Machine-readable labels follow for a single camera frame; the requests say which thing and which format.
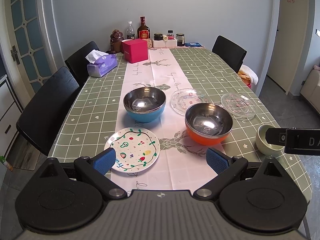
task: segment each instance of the orange bowl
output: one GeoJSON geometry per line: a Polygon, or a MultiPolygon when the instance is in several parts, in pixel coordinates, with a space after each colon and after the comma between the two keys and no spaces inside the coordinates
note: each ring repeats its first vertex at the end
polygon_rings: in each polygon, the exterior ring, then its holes
{"type": "Polygon", "coordinates": [[[233,120],[224,108],[213,103],[199,103],[187,109],[185,124],[188,135],[194,141],[212,146],[229,135],[233,120]]]}
{"type": "Polygon", "coordinates": [[[212,146],[212,145],[221,143],[229,135],[229,133],[228,133],[225,136],[217,138],[217,139],[214,139],[214,138],[209,139],[209,138],[204,138],[204,137],[201,137],[200,135],[197,135],[187,125],[186,125],[186,127],[187,127],[187,133],[191,137],[191,139],[197,143],[202,144],[202,145],[212,146]]]}

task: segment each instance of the chair backrest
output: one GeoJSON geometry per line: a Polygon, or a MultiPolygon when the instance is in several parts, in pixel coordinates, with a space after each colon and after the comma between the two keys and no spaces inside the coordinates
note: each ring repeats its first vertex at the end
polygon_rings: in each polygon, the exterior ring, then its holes
{"type": "Polygon", "coordinates": [[[246,50],[222,36],[216,39],[212,52],[218,54],[236,73],[241,68],[247,54],[246,50]]]}
{"type": "Polygon", "coordinates": [[[34,95],[17,121],[18,132],[48,155],[59,129],[80,91],[66,67],[60,68],[34,95]]]}
{"type": "Polygon", "coordinates": [[[84,83],[87,81],[89,74],[87,70],[88,61],[86,56],[93,50],[99,50],[97,44],[94,41],[90,41],[87,45],[84,45],[77,52],[72,54],[65,61],[67,67],[69,68],[72,75],[75,77],[80,87],[83,87],[84,83]]]}

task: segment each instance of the liquor bottle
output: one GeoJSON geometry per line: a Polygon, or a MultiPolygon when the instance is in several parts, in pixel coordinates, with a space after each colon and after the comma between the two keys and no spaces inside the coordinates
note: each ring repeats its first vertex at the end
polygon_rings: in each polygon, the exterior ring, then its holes
{"type": "Polygon", "coordinates": [[[138,39],[150,39],[150,29],[146,26],[145,17],[140,17],[141,26],[138,28],[138,39]]]}

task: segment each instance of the green checkered tablecloth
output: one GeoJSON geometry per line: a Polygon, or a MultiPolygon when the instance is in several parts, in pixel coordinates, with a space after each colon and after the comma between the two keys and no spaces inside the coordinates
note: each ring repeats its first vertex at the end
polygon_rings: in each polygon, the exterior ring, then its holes
{"type": "MultiPolygon", "coordinates": [[[[170,49],[194,89],[201,90],[215,104],[221,96],[238,92],[251,98],[257,114],[248,120],[233,117],[231,134],[221,144],[228,156],[241,155],[250,162],[265,156],[255,145],[258,127],[269,123],[279,127],[258,97],[216,54],[205,48],[170,49]]],[[[115,132],[117,111],[127,61],[117,54],[118,66],[102,78],[89,77],[70,109],[50,150],[49,156],[60,162],[73,162],[80,156],[94,157],[103,151],[107,138],[115,132]]],[[[281,154],[277,160],[299,186],[307,201],[311,199],[311,181],[299,156],[281,154]]]]}

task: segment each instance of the doorway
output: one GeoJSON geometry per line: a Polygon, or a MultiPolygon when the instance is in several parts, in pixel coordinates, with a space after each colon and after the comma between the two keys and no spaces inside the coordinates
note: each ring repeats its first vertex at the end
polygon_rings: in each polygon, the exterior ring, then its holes
{"type": "Polygon", "coordinates": [[[280,0],[274,49],[267,75],[288,94],[300,61],[309,0],[280,0]]]}
{"type": "Polygon", "coordinates": [[[12,54],[30,97],[52,75],[39,27],[36,0],[4,0],[12,54]]]}

